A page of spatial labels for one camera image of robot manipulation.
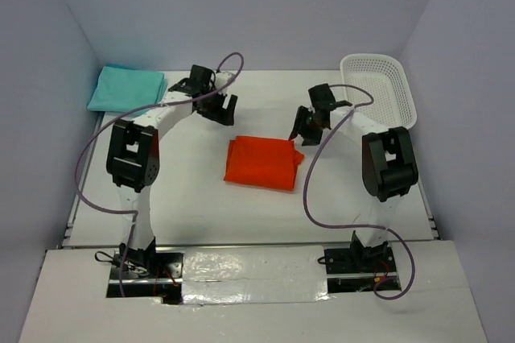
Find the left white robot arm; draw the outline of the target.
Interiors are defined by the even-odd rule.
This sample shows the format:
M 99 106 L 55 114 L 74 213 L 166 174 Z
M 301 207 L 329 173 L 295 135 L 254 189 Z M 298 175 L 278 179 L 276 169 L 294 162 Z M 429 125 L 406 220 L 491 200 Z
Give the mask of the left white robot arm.
M 159 142 L 194 113 L 232 126 L 237 96 L 228 95 L 226 87 L 236 78 L 235 73 L 194 65 L 189 76 L 172 85 L 156 107 L 113 124 L 106 170 L 117 187 L 124 217 L 119 252 L 139 277 L 154 274 L 158 266 L 150 189 L 160 170 Z

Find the orange t-shirt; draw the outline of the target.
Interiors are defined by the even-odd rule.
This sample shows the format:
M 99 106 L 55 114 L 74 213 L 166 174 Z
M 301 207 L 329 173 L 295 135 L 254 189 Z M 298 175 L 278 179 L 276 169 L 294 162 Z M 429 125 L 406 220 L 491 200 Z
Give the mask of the orange t-shirt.
M 224 181 L 292 192 L 303 160 L 292 141 L 239 135 L 229 141 Z

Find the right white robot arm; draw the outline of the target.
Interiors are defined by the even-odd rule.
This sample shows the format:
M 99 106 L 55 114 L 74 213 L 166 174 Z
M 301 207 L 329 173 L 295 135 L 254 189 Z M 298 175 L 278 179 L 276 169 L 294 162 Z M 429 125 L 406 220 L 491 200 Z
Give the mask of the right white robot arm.
M 353 89 L 366 101 L 352 104 L 338 101 L 335 87 Z M 295 116 L 290 140 L 303 139 L 304 146 L 316 146 L 303 184 L 303 209 L 308 220 L 323 229 L 351 229 L 350 262 L 358 271 L 368 271 L 377 263 L 379 251 L 393 234 L 390 228 L 401 198 L 418 182 L 418 165 L 410 132 L 404 126 L 388 128 L 362 114 L 359 109 L 374 103 L 373 95 L 355 85 L 321 84 L 308 89 L 311 105 L 300 106 Z M 359 214 L 357 223 L 329 225 L 310 213 L 307 195 L 311 175 L 324 148 L 340 132 L 360 148 L 361 181 L 373 198 L 369 213 Z

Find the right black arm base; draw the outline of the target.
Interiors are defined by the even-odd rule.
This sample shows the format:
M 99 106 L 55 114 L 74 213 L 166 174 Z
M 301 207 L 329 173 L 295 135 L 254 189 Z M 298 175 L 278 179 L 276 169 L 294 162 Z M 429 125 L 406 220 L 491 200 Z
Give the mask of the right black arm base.
M 330 294 L 373 291 L 400 291 L 393 251 L 386 246 L 383 251 L 357 260 L 351 247 L 330 248 L 323 251 L 317 263 L 325 268 Z

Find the light turquoise t-shirt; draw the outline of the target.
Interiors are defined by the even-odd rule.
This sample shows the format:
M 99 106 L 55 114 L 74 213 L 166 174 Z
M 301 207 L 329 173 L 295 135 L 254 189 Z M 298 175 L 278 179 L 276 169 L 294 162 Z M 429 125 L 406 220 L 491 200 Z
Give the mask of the light turquoise t-shirt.
M 92 112 L 125 113 L 144 105 L 158 104 L 167 81 L 161 72 L 106 65 L 87 105 Z

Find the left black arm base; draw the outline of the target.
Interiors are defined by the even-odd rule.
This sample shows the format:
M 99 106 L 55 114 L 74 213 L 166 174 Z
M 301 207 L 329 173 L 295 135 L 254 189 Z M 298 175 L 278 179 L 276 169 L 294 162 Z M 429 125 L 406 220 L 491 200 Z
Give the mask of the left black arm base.
M 110 267 L 106 297 L 152 297 L 163 304 L 181 304 L 184 253 L 157 253 L 155 257 L 152 267 L 140 267 L 129 261 L 122 265 L 120 254 L 97 251 L 95 261 Z

